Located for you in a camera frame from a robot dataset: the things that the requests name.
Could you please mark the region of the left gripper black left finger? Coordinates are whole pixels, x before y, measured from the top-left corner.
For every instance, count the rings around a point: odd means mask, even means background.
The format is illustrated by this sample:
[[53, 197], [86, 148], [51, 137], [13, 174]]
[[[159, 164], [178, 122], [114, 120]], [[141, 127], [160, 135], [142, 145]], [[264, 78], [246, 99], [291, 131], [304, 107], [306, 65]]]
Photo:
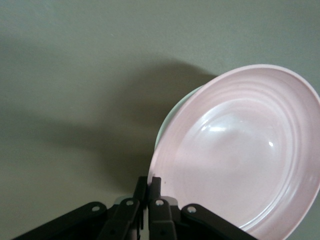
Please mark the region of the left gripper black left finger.
[[143, 228], [147, 177], [140, 176], [133, 196], [107, 208], [93, 201], [42, 224], [16, 240], [138, 240]]

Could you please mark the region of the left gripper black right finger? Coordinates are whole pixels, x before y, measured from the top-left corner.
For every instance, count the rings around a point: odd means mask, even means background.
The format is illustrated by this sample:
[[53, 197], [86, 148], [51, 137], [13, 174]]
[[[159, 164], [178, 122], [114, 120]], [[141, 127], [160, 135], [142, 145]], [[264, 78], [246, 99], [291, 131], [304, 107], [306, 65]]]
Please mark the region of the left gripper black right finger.
[[181, 209], [175, 198], [161, 195], [160, 177], [153, 177], [148, 193], [150, 240], [254, 240], [255, 237], [211, 212], [191, 203]]

